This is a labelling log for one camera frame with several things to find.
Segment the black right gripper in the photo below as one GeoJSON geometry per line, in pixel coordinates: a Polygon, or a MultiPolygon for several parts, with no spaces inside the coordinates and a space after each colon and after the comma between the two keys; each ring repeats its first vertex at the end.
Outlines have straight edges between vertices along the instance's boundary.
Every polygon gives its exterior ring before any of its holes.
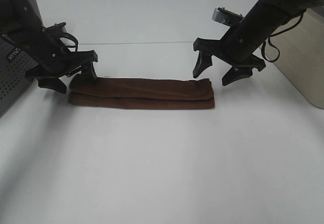
{"type": "Polygon", "coordinates": [[[227,86],[238,80],[250,78],[252,68],[262,71],[265,68],[263,59],[250,53],[240,55],[237,48],[228,50],[221,40],[207,40],[197,38],[193,43],[193,50],[199,51],[197,62],[193,69],[193,77],[197,79],[202,72],[213,65],[212,56],[230,64],[232,68],[223,76],[222,85],[227,86]]]}

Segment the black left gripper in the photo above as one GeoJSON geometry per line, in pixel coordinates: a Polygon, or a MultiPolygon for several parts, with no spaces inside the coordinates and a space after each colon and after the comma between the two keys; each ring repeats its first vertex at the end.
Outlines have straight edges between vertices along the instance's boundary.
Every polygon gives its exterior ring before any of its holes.
{"type": "Polygon", "coordinates": [[[81,79],[88,83],[96,83],[93,62],[98,61],[98,55],[94,50],[71,52],[68,56],[56,56],[50,60],[40,60],[38,65],[28,70],[25,77],[28,80],[38,79],[40,88],[54,90],[66,94],[66,85],[58,78],[81,72],[81,79]]]}

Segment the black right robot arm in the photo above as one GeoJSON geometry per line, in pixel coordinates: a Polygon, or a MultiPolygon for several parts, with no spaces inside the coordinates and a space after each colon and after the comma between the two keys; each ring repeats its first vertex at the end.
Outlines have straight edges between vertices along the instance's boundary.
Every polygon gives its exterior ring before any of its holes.
{"type": "Polygon", "coordinates": [[[271,46],[270,39],[279,34],[276,30],[280,26],[296,17],[302,19],[307,9],[319,6],[323,0],[258,0],[245,16],[216,8],[212,19],[229,29],[220,40],[195,40],[193,49],[199,54],[193,77],[212,66],[213,56],[231,65],[222,78],[223,86],[251,77],[254,68],[261,71],[266,66],[266,58],[255,56],[254,51],[271,46]]]}

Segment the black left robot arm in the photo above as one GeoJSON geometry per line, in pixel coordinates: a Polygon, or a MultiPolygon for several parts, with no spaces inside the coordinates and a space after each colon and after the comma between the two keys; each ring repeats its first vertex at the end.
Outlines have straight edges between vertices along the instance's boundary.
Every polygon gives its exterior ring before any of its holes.
{"type": "Polygon", "coordinates": [[[79,51],[78,40],[65,29],[65,23],[44,27],[29,0],[1,0],[1,39],[18,47],[37,65],[25,73],[40,88],[65,94],[61,77],[78,72],[87,82],[96,82],[95,51],[79,51]]]}

